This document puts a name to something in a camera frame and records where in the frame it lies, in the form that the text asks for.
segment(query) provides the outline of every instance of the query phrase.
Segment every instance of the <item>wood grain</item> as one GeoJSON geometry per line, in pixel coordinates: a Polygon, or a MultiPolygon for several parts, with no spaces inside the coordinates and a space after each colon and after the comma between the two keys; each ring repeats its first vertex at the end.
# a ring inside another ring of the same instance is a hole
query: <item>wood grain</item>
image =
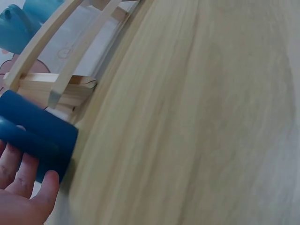
{"type": "Polygon", "coordinates": [[[48,224],[299,224],[299,9],[145,1],[82,111],[48,224]]]}

